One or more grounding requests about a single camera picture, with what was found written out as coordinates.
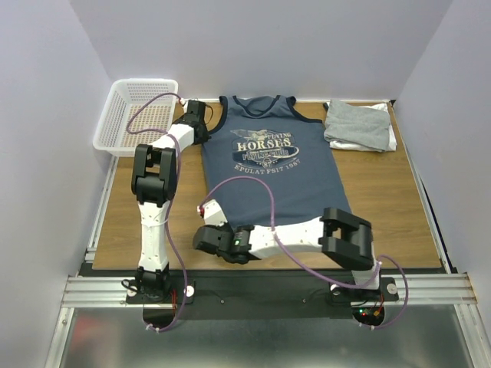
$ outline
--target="tank top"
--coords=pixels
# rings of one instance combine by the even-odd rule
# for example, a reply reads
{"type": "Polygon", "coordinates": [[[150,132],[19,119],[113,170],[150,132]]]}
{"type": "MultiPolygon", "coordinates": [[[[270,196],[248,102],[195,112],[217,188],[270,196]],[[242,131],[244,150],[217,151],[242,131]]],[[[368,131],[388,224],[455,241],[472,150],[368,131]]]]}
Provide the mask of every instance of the tank top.
{"type": "MultiPolygon", "coordinates": [[[[254,176],[275,197],[275,224],[289,225],[322,216],[324,208],[350,212],[322,120],[295,110],[295,98],[220,97],[218,125],[203,144],[203,168],[211,190],[232,176],[254,176]]],[[[232,227],[270,224],[269,195],[261,184],[235,180],[213,198],[232,227]]]]}

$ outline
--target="folded gray cloth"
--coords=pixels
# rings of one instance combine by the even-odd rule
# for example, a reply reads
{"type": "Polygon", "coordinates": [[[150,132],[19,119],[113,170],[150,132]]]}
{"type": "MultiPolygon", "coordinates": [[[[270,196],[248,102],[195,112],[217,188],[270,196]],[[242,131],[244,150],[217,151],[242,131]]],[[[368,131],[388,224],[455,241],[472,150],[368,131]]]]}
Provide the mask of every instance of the folded gray cloth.
{"type": "Polygon", "coordinates": [[[384,111],[331,100],[325,126],[324,138],[328,142],[356,143],[382,152],[389,146],[390,116],[384,111]]]}

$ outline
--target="wooden table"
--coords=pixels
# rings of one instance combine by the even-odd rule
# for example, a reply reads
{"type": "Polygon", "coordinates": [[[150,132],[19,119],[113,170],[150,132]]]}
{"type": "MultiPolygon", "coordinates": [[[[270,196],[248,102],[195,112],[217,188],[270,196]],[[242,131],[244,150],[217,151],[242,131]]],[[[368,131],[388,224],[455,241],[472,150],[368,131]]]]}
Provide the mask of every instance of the wooden table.
{"type": "MultiPolygon", "coordinates": [[[[325,119],[321,103],[297,103],[296,109],[307,117],[325,119]]],[[[414,178],[390,108],[397,151],[368,153],[333,150],[344,189],[353,213],[373,225],[375,251],[389,254],[403,267],[439,267],[427,219],[414,178]]],[[[209,127],[219,120],[222,107],[214,103],[209,127]]],[[[182,113],[176,109],[176,116],[182,113]]],[[[121,158],[111,189],[93,269],[136,269],[140,258],[140,212],[130,190],[133,159],[121,158]]],[[[191,146],[183,153],[183,169],[175,202],[170,214],[170,231],[185,265],[189,269],[264,269],[297,268],[285,255],[278,255],[246,265],[226,263],[221,258],[192,248],[195,231],[203,225],[196,206],[206,194],[201,147],[191,146]]],[[[179,268],[176,256],[168,247],[171,268],[179,268]]],[[[338,268],[319,253],[297,254],[313,268],[338,268]]],[[[387,262],[385,267],[393,267],[387,262]]]]}

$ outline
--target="wire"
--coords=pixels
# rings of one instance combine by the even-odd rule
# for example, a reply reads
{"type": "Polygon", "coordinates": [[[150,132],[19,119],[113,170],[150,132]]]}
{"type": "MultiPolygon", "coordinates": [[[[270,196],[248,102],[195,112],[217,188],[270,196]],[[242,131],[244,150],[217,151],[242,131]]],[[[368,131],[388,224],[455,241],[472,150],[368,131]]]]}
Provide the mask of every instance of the wire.
{"type": "Polygon", "coordinates": [[[128,120],[128,124],[126,125],[126,131],[128,134],[140,134],[140,133],[145,133],[145,132],[158,132],[158,133],[162,133],[162,132],[165,132],[167,133],[167,131],[165,130],[162,130],[162,129],[158,129],[158,128],[147,128],[147,129],[142,129],[142,130],[137,130],[137,131],[130,131],[130,126],[132,124],[132,122],[137,118],[138,115],[140,115],[140,113],[145,110],[148,105],[150,105],[152,102],[154,102],[155,100],[161,98],[161,97],[165,97],[165,96],[174,96],[174,97],[177,97],[179,99],[179,101],[181,100],[181,96],[179,94],[175,94],[174,92],[165,92],[163,94],[157,94],[154,98],[152,98],[151,100],[148,100],[140,109],[138,109],[138,111],[128,120]]]}
{"type": "Polygon", "coordinates": [[[127,278],[125,278],[124,280],[121,280],[121,285],[126,290],[132,291],[134,293],[138,292],[138,289],[136,287],[130,285],[130,280],[128,280],[127,278]]]}
{"type": "Polygon", "coordinates": [[[363,307],[366,303],[368,303],[368,300],[364,301],[363,303],[361,304],[355,304],[355,305],[351,305],[352,308],[356,308],[356,307],[363,307]]]}
{"type": "Polygon", "coordinates": [[[220,188],[221,186],[223,186],[224,184],[228,183],[228,182],[231,182],[233,180],[240,180],[240,179],[247,179],[247,180],[254,180],[255,182],[258,182],[259,184],[263,185],[266,190],[268,191],[268,194],[269,194],[269,200],[271,201],[271,231],[273,233],[273,238],[276,240],[276,242],[278,243],[279,247],[283,250],[283,252],[290,257],[290,259],[292,261],[294,261],[294,263],[296,263],[298,266],[300,266],[301,268],[303,268],[304,270],[306,270],[309,274],[312,274],[314,275],[315,277],[317,278],[320,278],[321,280],[324,280],[330,284],[336,284],[337,286],[340,286],[340,287],[343,287],[343,288],[347,288],[347,289],[364,289],[366,288],[368,285],[370,285],[374,280],[375,278],[378,276],[378,273],[381,269],[381,263],[378,261],[375,265],[375,271],[374,273],[371,275],[370,279],[365,282],[364,284],[362,285],[353,285],[353,284],[346,284],[344,282],[340,282],[340,281],[336,281],[332,278],[328,278],[327,276],[324,276],[323,274],[319,274],[317,271],[314,271],[312,270],[311,268],[309,268],[307,265],[303,264],[300,260],[298,260],[282,243],[282,241],[278,238],[278,236],[276,235],[276,231],[275,231],[275,198],[273,197],[273,193],[271,191],[271,189],[269,188],[269,186],[263,182],[261,179],[258,179],[258,178],[255,178],[253,176],[233,176],[232,178],[228,178],[228,179],[225,179],[223,180],[222,182],[220,182],[219,184],[217,184],[215,186],[215,188],[213,188],[205,197],[205,199],[201,202],[201,204],[199,205],[200,208],[203,207],[203,204],[206,202],[206,200],[218,189],[220,188]]]}
{"type": "Polygon", "coordinates": [[[398,264],[390,255],[379,255],[377,259],[379,258],[385,258],[397,267],[404,282],[404,290],[406,291],[406,295],[404,296],[404,303],[402,304],[402,308],[399,310],[397,316],[394,317],[392,320],[389,320],[386,324],[381,324],[380,326],[370,326],[370,328],[372,328],[373,330],[381,330],[382,328],[389,327],[390,325],[395,324],[395,322],[399,320],[399,318],[403,315],[404,311],[407,308],[407,302],[409,301],[409,284],[407,283],[406,274],[404,273],[404,270],[402,269],[400,264],[398,264]]]}
{"type": "MultiPolygon", "coordinates": [[[[169,132],[167,132],[166,130],[158,129],[158,128],[148,128],[148,129],[138,130],[138,131],[135,131],[135,132],[130,131],[130,125],[133,122],[133,120],[135,120],[135,118],[138,116],[138,114],[141,113],[145,107],[147,107],[148,105],[150,105],[157,98],[160,98],[160,97],[166,96],[166,95],[173,95],[173,96],[177,96],[178,98],[180,98],[179,95],[174,94],[174,93],[170,93],[170,92],[165,93],[165,94],[159,94],[159,95],[155,96],[152,100],[150,100],[147,103],[145,103],[131,117],[131,119],[128,121],[128,124],[126,125],[126,131],[129,134],[140,134],[140,133],[143,133],[143,132],[158,132],[158,133],[162,133],[163,135],[168,136],[174,142],[174,146],[176,148],[176,154],[177,154],[177,181],[176,181],[176,183],[179,183],[179,179],[180,179],[180,176],[181,176],[181,166],[183,164],[183,159],[181,157],[181,149],[179,147],[179,141],[177,140],[177,138],[175,136],[173,136],[172,134],[169,134],[169,132]]],[[[168,330],[170,330],[171,328],[173,328],[176,325],[177,321],[180,319],[181,314],[184,311],[184,306],[186,305],[186,299],[187,299],[187,295],[186,295],[186,289],[187,289],[187,271],[186,271],[186,266],[184,264],[184,261],[183,261],[182,257],[180,256],[179,252],[177,251],[177,247],[174,244],[174,240],[172,239],[172,236],[170,235],[170,230],[169,230],[169,214],[170,214],[170,209],[172,208],[173,203],[174,203],[174,200],[170,201],[169,207],[167,208],[167,212],[166,212],[165,218],[164,218],[164,222],[165,222],[164,228],[165,228],[165,231],[166,231],[166,234],[167,234],[167,239],[169,240],[170,247],[172,248],[174,254],[177,257],[177,261],[179,261],[179,263],[181,265],[181,268],[183,269],[183,277],[184,277],[183,301],[181,302],[181,305],[180,305],[179,309],[177,310],[176,315],[172,319],[172,322],[170,322],[170,324],[168,324],[167,326],[165,326],[163,328],[154,327],[151,324],[148,324],[147,325],[147,329],[148,330],[154,330],[157,333],[158,332],[168,331],[168,330]]]]}
{"type": "Polygon", "coordinates": [[[381,298],[381,305],[380,307],[377,309],[377,312],[380,313],[382,311],[382,308],[384,307],[384,295],[382,294],[382,298],[381,298]]]}
{"type": "Polygon", "coordinates": [[[203,201],[201,201],[201,203],[199,204],[199,207],[202,208],[203,205],[205,204],[206,200],[218,189],[220,188],[221,186],[225,185],[226,183],[228,182],[231,182],[233,180],[240,180],[240,179],[246,179],[246,180],[253,180],[255,182],[258,182],[259,184],[261,184],[262,186],[265,187],[265,189],[268,191],[268,194],[269,194],[269,200],[271,202],[271,231],[272,231],[272,234],[273,234],[273,238],[275,239],[276,243],[278,243],[279,247],[283,250],[283,252],[292,260],[294,261],[294,263],[296,263],[298,266],[300,266],[301,268],[303,268],[304,270],[306,270],[309,274],[312,274],[313,276],[317,277],[317,278],[320,278],[321,280],[323,281],[326,281],[330,284],[336,284],[337,286],[340,286],[340,287],[343,287],[343,288],[347,288],[347,289],[363,289],[365,287],[367,287],[369,284],[371,284],[371,282],[373,282],[375,280],[375,278],[378,276],[379,272],[380,272],[380,269],[381,269],[381,261],[380,261],[380,258],[386,258],[388,259],[389,261],[391,261],[392,263],[394,263],[394,265],[399,269],[399,272],[400,274],[402,275],[402,278],[404,280],[404,288],[406,289],[406,296],[404,298],[404,304],[403,304],[403,307],[402,309],[400,310],[399,314],[393,319],[391,320],[390,322],[387,322],[386,324],[383,324],[383,325],[380,325],[380,326],[376,326],[376,327],[371,327],[371,328],[374,328],[374,329],[381,329],[381,328],[385,328],[385,327],[388,327],[390,326],[391,324],[393,324],[396,320],[398,320],[400,318],[400,316],[403,314],[403,312],[406,310],[406,307],[407,307],[407,300],[409,298],[409,285],[407,283],[407,278],[406,278],[406,275],[404,273],[404,270],[402,269],[402,267],[390,256],[388,255],[379,255],[377,257],[377,263],[375,265],[375,270],[374,270],[374,273],[371,275],[370,279],[365,282],[364,284],[362,285],[352,285],[352,284],[346,284],[344,282],[340,282],[340,281],[336,281],[332,278],[328,278],[327,276],[324,276],[323,274],[319,274],[318,272],[312,270],[311,268],[309,268],[306,264],[303,264],[300,260],[298,260],[282,243],[282,241],[279,239],[279,237],[276,235],[276,231],[275,231],[275,197],[273,196],[273,193],[271,191],[271,189],[269,188],[269,186],[263,182],[261,179],[258,179],[258,178],[255,178],[253,176],[233,176],[232,178],[228,178],[228,179],[225,179],[223,180],[222,182],[220,182],[219,184],[217,184],[215,186],[215,188],[213,188],[207,195],[206,197],[204,198],[203,201]]]}
{"type": "Polygon", "coordinates": [[[209,107],[211,109],[211,111],[212,111],[212,116],[209,117],[208,121],[205,123],[205,125],[208,125],[209,122],[212,121],[212,118],[213,118],[213,106],[206,104],[206,107],[209,107]]]}

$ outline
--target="screw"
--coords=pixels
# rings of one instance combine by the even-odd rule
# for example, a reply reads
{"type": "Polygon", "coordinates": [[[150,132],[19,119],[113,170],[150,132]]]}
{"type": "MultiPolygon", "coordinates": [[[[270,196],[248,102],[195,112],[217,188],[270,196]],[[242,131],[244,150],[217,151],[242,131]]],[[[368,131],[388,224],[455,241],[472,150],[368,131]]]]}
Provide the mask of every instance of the screw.
{"type": "Polygon", "coordinates": [[[397,286],[396,286],[396,284],[389,284],[389,285],[387,285],[387,291],[389,292],[389,294],[392,294],[392,295],[397,294],[397,286]]]}

